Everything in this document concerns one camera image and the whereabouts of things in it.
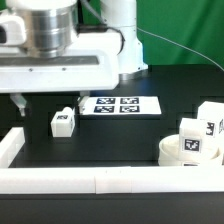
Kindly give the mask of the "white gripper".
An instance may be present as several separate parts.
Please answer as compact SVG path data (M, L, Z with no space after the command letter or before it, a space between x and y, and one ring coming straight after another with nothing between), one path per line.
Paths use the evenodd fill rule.
M0 44L0 93L12 93L24 117L27 101L21 93L81 91L82 114L89 91L114 89L119 83L121 48L121 35L114 31L74 36L63 55L51 59L31 58L18 47Z

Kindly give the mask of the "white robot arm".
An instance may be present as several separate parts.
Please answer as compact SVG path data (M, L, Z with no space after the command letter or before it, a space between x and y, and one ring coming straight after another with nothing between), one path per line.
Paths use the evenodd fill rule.
M111 90L143 73L137 1L6 0L0 11L0 93L21 113L25 93Z

